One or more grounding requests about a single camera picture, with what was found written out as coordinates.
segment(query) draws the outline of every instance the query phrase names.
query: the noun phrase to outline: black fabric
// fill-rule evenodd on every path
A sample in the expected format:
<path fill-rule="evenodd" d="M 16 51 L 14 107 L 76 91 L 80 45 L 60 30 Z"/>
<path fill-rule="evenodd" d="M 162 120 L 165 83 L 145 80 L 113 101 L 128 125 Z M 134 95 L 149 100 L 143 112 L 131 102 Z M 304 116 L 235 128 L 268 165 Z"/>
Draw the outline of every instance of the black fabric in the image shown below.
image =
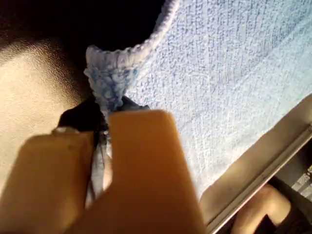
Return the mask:
<path fill-rule="evenodd" d="M 278 228 L 266 215 L 255 234 L 312 234 L 312 227 L 303 213 L 292 205 L 291 211 Z"/>
<path fill-rule="evenodd" d="M 279 225 L 275 234 L 309 234 L 312 227 L 302 212 L 292 205 L 292 209 Z"/>

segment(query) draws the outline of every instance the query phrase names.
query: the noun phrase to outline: beige surface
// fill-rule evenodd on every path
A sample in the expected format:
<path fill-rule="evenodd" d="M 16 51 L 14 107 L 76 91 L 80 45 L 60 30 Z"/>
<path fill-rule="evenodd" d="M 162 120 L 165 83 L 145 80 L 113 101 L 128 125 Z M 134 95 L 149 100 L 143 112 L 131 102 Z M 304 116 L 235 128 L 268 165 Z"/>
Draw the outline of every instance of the beige surface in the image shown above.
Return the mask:
<path fill-rule="evenodd" d="M 291 110 L 278 124 L 266 133 L 255 145 L 246 151 L 221 178 L 210 186 L 200 200 L 200 206 L 208 226 L 208 233 L 214 230 L 218 221 L 233 212 L 240 203 L 257 189 L 256 178 L 265 181 L 261 175 L 269 165 L 285 150 L 312 122 L 312 95 L 305 98 Z M 249 185 L 254 188 L 246 191 Z M 235 200 L 238 196 L 246 197 Z"/>
<path fill-rule="evenodd" d="M 61 113 L 87 92 L 72 78 L 82 73 L 65 63 L 62 51 L 50 41 L 14 42 L 1 48 L 0 55 L 1 191 L 22 142 L 51 131 Z"/>

